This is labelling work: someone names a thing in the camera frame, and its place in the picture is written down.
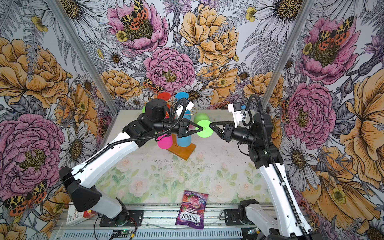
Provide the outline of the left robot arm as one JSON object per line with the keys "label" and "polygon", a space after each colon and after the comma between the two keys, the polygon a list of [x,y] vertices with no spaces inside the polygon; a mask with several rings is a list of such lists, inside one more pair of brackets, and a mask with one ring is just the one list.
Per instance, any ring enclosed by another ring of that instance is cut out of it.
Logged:
{"label": "left robot arm", "polygon": [[96,188],[97,181],[120,160],[142,147],[146,142],[167,134],[178,138],[202,132],[202,128],[190,131],[193,122],[184,117],[194,104],[185,98],[179,99],[174,107],[168,107],[162,99],[154,99],[145,106],[134,121],[126,125],[109,144],[83,163],[59,171],[60,179],[79,212],[95,211],[122,226],[130,214],[118,198],[112,199]]}

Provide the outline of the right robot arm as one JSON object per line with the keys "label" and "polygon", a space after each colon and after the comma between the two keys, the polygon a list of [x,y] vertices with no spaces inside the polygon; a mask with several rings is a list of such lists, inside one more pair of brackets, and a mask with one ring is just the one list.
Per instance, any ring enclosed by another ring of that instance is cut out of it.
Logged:
{"label": "right robot arm", "polygon": [[257,234],[267,240],[320,240],[322,235],[313,231],[302,214],[291,187],[279,149],[272,143],[273,121],[264,113],[258,95],[251,95],[247,104],[229,104],[233,121],[213,122],[210,128],[227,143],[237,141],[246,145],[246,154],[266,181],[276,217],[268,214],[256,200],[239,203],[238,213],[230,224],[255,226]]}

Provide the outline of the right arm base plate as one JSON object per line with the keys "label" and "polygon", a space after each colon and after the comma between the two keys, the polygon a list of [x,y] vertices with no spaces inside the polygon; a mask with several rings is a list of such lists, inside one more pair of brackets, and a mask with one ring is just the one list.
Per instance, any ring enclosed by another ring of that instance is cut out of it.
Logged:
{"label": "right arm base plate", "polygon": [[225,209],[224,210],[224,221],[226,226],[247,226],[249,223],[244,222],[241,219],[238,210]]}

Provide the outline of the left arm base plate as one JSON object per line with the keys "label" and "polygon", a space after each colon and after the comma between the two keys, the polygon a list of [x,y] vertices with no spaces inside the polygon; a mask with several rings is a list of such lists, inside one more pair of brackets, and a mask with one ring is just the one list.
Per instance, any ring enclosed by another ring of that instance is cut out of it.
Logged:
{"label": "left arm base plate", "polygon": [[100,227],[140,227],[144,218],[143,210],[123,210],[115,218],[102,215]]}

